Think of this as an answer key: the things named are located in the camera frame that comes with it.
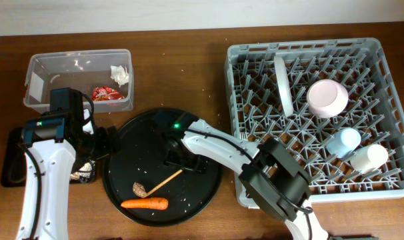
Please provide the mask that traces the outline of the wooden chopstick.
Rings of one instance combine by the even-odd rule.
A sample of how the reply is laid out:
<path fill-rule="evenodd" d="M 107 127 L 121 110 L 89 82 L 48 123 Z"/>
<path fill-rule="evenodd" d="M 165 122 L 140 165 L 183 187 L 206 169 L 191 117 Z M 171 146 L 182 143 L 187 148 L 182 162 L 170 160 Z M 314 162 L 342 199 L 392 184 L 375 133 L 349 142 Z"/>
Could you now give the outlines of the wooden chopstick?
<path fill-rule="evenodd" d="M 162 181 L 160 184 L 158 184 L 157 186 L 155 186 L 152 190 L 150 190 L 149 192 L 147 192 L 146 197 L 152 195 L 154 192 L 156 192 L 158 189 L 160 189 L 162 186 L 164 186 L 165 184 L 167 184 L 168 182 L 170 182 L 172 179 L 174 179 L 176 176 L 178 176 L 179 174 L 181 174 L 183 172 L 182 169 L 176 171 L 174 174 L 172 174 L 171 176 L 169 176 L 168 178 L 166 178 L 164 181 Z"/>

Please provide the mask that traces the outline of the red snack wrapper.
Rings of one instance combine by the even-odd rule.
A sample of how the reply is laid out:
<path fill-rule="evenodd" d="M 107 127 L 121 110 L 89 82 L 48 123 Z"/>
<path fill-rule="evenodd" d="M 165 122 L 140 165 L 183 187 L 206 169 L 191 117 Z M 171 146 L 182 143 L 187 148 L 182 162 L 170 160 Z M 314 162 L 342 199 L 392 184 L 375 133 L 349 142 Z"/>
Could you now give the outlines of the red snack wrapper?
<path fill-rule="evenodd" d="M 96 87 L 93 90 L 92 101 L 121 100 L 124 96 L 108 86 Z"/>

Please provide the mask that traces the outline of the walnut shell piece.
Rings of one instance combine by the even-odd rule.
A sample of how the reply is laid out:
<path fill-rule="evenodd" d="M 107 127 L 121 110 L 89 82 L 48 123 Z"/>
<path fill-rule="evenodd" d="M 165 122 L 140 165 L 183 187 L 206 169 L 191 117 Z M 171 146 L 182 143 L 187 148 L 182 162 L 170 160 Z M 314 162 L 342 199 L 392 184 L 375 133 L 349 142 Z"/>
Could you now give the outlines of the walnut shell piece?
<path fill-rule="evenodd" d="M 145 198 L 147 196 L 147 192 L 144 188 L 144 186 L 142 186 L 142 184 L 134 182 L 133 184 L 133 192 L 136 196 L 140 197 L 140 198 Z"/>

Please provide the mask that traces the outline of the orange carrot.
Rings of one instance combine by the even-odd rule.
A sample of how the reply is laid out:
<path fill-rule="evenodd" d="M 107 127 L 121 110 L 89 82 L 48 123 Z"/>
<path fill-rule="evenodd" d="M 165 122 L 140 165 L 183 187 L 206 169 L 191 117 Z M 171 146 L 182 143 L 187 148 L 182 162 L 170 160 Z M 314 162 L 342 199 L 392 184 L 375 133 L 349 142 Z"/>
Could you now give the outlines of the orange carrot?
<path fill-rule="evenodd" d="M 166 210 L 168 205 L 168 200 L 162 197 L 130 199 L 121 203 L 121 206 L 126 209 Z"/>

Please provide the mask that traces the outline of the white tissue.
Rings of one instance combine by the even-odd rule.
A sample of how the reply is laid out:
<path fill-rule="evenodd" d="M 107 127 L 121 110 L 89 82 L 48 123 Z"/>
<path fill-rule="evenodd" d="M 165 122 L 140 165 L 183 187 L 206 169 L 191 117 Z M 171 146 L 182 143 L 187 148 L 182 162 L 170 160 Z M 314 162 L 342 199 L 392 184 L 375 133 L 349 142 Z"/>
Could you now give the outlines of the white tissue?
<path fill-rule="evenodd" d="M 126 67 L 123 66 L 111 66 L 111 78 L 122 87 L 129 82 L 129 73 Z"/>

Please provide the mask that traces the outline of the grey plate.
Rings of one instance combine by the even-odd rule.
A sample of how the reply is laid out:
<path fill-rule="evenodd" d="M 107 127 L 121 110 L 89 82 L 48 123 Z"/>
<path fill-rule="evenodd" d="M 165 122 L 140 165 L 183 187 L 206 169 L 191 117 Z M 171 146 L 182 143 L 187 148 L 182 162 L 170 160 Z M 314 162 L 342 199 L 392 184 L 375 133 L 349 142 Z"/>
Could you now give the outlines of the grey plate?
<path fill-rule="evenodd" d="M 281 57 L 274 57 L 275 74 L 283 112 L 286 117 L 293 114 L 293 103 L 285 62 Z"/>

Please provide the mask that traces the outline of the pink saucer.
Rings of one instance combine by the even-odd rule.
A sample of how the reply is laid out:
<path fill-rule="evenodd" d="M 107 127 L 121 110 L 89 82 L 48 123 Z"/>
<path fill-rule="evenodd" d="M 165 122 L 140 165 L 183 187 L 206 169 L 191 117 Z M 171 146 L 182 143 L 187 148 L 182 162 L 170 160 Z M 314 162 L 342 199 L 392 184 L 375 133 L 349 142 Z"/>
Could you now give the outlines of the pink saucer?
<path fill-rule="evenodd" d="M 324 79 L 310 86 L 306 99 L 312 114 L 320 118 L 330 118 L 346 108 L 349 96 L 342 84 Z"/>

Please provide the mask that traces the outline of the blue bowl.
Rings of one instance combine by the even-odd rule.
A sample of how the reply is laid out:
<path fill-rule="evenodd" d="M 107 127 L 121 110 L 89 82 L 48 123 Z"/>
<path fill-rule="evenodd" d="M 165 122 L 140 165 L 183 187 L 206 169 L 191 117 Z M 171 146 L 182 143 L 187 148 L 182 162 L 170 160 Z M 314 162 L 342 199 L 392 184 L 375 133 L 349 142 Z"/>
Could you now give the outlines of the blue bowl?
<path fill-rule="evenodd" d="M 344 128 L 333 135 L 333 139 L 326 145 L 326 150 L 336 157 L 343 158 L 355 150 L 361 142 L 360 133 L 353 128 Z"/>

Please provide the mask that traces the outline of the cream cup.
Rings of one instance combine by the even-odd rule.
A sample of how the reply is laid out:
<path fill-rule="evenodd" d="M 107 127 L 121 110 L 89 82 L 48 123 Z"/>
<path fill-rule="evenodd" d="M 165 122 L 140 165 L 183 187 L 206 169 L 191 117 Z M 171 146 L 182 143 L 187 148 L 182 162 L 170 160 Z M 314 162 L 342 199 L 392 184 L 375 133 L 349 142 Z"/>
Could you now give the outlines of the cream cup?
<path fill-rule="evenodd" d="M 388 157 L 386 148 L 379 144 L 372 144 L 358 149 L 349 161 L 354 170 L 365 174 L 378 169 L 386 163 Z"/>

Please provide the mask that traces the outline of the white plastic fork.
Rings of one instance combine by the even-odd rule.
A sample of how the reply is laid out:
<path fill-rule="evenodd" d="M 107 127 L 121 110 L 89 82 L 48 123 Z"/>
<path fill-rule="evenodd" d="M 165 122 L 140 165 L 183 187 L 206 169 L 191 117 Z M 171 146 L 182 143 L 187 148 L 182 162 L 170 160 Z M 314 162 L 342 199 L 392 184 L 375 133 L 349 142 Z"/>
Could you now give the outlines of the white plastic fork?
<path fill-rule="evenodd" d="M 247 133 L 246 132 L 240 132 L 240 139 L 242 139 L 242 140 L 248 140 L 248 136 L 247 136 Z"/>

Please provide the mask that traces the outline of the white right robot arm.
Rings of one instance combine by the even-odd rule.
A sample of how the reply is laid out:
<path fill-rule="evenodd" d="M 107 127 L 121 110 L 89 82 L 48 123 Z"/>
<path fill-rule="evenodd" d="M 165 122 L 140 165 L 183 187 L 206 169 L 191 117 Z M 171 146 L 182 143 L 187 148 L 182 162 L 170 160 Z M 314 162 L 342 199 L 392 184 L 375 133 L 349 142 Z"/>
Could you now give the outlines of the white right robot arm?
<path fill-rule="evenodd" d="M 190 113 L 161 112 L 154 122 L 168 159 L 213 160 L 236 173 L 258 207 L 283 222 L 294 239 L 329 238 L 312 208 L 308 172 L 278 141 L 238 139 Z"/>

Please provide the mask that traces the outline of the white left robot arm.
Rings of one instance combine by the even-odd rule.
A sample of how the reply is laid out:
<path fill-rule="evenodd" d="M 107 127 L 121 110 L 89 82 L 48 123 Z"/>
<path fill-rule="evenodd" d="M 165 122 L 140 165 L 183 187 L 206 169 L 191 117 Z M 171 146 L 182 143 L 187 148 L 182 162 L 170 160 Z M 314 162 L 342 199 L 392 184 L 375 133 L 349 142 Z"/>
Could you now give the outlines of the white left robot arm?
<path fill-rule="evenodd" d="M 70 176 L 120 149 L 117 128 L 65 113 L 44 115 L 26 123 L 20 148 L 27 176 L 17 238 L 68 239 Z"/>

